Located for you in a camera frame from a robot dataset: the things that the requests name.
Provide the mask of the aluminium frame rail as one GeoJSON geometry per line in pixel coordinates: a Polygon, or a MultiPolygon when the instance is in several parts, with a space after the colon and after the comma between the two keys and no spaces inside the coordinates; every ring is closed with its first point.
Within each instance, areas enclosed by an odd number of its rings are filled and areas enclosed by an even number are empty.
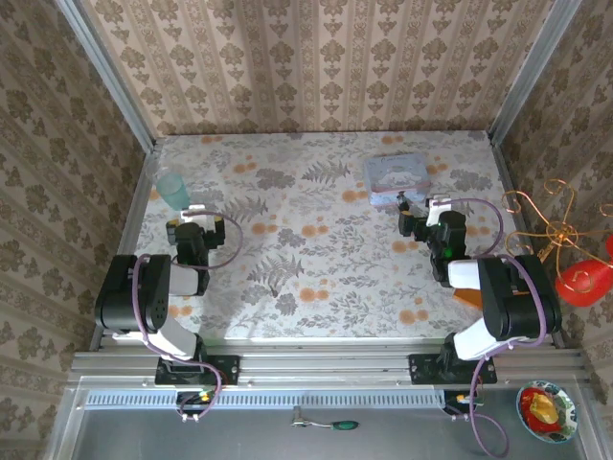
{"type": "MultiPolygon", "coordinates": [[[[412,385],[408,358],[437,353],[437,338],[271,338],[226,339],[209,343],[212,355],[239,358],[239,389],[405,389],[412,385]]],[[[98,388],[154,385],[156,355],[135,340],[102,338],[100,346],[75,355],[69,382],[98,388]]],[[[584,354],[555,347],[516,348],[497,355],[498,388],[529,380],[585,386],[590,374],[584,354]]]]}

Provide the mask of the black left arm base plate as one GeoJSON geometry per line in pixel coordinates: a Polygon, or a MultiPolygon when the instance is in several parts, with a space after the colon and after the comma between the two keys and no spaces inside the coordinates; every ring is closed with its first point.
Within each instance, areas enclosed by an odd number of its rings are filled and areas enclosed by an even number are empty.
{"type": "MultiPolygon", "coordinates": [[[[239,356],[209,356],[209,363],[219,372],[223,385],[237,385],[239,356]]],[[[179,364],[163,358],[158,359],[156,385],[215,386],[216,377],[208,368],[179,364]]]]}

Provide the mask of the aluminium side rail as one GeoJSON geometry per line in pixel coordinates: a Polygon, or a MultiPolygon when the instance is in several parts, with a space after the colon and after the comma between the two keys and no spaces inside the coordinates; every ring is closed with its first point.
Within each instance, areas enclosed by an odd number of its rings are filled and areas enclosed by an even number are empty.
{"type": "MultiPolygon", "coordinates": [[[[514,190],[515,189],[514,183],[511,178],[511,174],[507,168],[507,164],[505,162],[504,155],[501,149],[494,144],[490,144],[490,146],[492,149],[492,154],[493,154],[498,172],[500,174],[500,180],[503,184],[504,191],[509,192],[511,190],[514,190]]],[[[524,215],[522,214],[522,212],[515,214],[513,216],[513,221],[515,224],[515,228],[517,230],[525,231],[525,232],[528,231],[528,227],[526,225],[526,221],[524,219],[524,215]]],[[[554,333],[551,337],[551,340],[552,340],[553,346],[556,349],[566,349],[566,345],[564,343],[561,332],[554,333]]]]}
{"type": "Polygon", "coordinates": [[[152,189],[150,168],[156,162],[156,153],[161,145],[154,145],[145,157],[137,185],[134,189],[130,208],[125,220],[125,227],[117,249],[117,254],[134,254],[138,242],[145,211],[148,205],[148,197],[152,189]]]}

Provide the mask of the red packet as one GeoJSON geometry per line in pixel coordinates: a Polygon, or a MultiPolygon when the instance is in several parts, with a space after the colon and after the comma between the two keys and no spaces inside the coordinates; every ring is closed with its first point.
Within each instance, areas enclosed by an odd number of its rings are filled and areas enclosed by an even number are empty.
{"type": "Polygon", "coordinates": [[[538,388],[527,388],[520,395],[520,413],[528,426],[541,423],[538,418],[539,401],[545,393],[538,388]]]}

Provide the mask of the teal plastic cup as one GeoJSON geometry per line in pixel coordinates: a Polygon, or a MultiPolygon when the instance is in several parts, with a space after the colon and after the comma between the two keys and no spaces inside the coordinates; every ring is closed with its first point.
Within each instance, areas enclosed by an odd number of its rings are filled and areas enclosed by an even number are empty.
{"type": "Polygon", "coordinates": [[[171,209],[181,211],[190,206],[190,196],[180,172],[168,167],[160,168],[155,174],[154,185],[171,209]]]}

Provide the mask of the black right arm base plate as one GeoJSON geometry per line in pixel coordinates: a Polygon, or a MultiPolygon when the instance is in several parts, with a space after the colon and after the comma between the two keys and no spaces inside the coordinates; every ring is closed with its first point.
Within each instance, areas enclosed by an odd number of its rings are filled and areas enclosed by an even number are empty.
{"type": "Polygon", "coordinates": [[[437,354],[412,354],[408,356],[410,379],[413,384],[465,384],[472,381],[476,361],[458,361],[445,364],[437,354]]]}

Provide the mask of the orange wooden block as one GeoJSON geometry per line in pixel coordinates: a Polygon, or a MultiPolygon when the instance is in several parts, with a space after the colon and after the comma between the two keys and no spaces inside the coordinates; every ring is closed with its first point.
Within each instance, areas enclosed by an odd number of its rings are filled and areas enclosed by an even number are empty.
{"type": "Polygon", "coordinates": [[[481,311],[483,309],[482,293],[478,289],[456,288],[453,298],[476,310],[481,311]]]}

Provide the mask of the black power connector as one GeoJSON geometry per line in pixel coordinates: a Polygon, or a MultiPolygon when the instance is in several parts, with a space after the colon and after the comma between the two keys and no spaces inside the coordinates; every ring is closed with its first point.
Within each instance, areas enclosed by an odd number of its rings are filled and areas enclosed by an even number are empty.
{"type": "Polygon", "coordinates": [[[186,418],[200,416],[201,413],[210,405],[216,395],[214,390],[198,390],[178,392],[176,394],[177,413],[186,418]]]}
{"type": "Polygon", "coordinates": [[[476,410],[484,405],[484,399],[475,396],[471,399],[467,391],[454,391],[445,389],[443,391],[444,405],[443,412],[450,416],[464,416],[469,413],[469,408],[476,410]]]}

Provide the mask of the patterned ceramic bowl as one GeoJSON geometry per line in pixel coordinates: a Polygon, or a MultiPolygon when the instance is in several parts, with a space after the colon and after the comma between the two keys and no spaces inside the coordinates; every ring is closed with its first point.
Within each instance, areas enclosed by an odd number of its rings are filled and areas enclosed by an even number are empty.
{"type": "Polygon", "coordinates": [[[516,409],[522,425],[540,441],[549,444],[564,444],[572,440],[578,432],[579,422],[576,405],[568,393],[555,383],[546,380],[528,382],[517,393],[516,409]],[[556,424],[527,425],[520,413],[520,395],[527,388],[538,388],[554,401],[559,416],[556,424]]]}

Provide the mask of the aluminium frame post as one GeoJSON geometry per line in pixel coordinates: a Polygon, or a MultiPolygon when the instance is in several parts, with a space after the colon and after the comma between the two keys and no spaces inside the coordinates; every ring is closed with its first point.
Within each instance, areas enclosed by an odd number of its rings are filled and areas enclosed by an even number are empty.
{"type": "Polygon", "coordinates": [[[131,132],[139,142],[146,156],[154,151],[155,138],[141,115],[137,104],[130,95],[125,81],[106,50],[103,40],[96,31],[80,0],[55,0],[69,26],[75,33],[85,54],[99,73],[102,82],[115,104],[122,112],[131,132]]]}
{"type": "Polygon", "coordinates": [[[494,147],[502,145],[581,3],[582,0],[555,0],[553,3],[488,131],[490,143],[494,147]]]}

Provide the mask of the red balloon ornament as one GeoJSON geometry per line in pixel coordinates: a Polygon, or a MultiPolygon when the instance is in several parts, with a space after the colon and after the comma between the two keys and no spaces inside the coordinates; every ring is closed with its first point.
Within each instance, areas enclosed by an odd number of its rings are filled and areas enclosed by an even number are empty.
{"type": "Polygon", "coordinates": [[[613,235],[608,237],[605,247],[608,263],[585,260],[571,265],[556,278],[560,298],[574,307],[590,307],[613,288],[613,235]]]}

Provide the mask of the green handled screwdriver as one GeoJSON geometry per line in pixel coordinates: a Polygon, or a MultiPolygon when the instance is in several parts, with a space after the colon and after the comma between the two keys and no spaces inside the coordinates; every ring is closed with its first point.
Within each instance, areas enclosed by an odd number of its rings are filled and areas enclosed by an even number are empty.
{"type": "Polygon", "coordinates": [[[352,431],[359,428],[359,422],[356,421],[335,421],[329,423],[318,423],[306,419],[300,406],[293,407],[293,418],[291,425],[293,427],[317,427],[334,431],[352,431]]]}

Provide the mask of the yellow packet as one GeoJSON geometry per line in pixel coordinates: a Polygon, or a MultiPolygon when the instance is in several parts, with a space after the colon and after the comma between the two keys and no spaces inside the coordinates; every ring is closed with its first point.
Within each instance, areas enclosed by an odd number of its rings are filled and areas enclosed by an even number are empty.
{"type": "Polygon", "coordinates": [[[530,411],[538,421],[545,425],[554,425],[558,422],[556,405],[547,394],[534,394],[530,411]]]}

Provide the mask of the floral tablecloth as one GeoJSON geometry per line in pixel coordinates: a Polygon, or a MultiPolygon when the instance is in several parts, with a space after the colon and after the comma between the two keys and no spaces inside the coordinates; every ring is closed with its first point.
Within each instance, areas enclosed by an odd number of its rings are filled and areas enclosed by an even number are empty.
{"type": "Polygon", "coordinates": [[[426,245],[370,204],[364,162],[420,152],[432,189],[456,199],[469,254],[501,253],[513,218],[482,131],[175,136],[150,168],[183,175],[191,200],[231,218],[201,297],[173,297],[184,328],[216,338],[442,338],[481,313],[435,282],[426,245]]]}

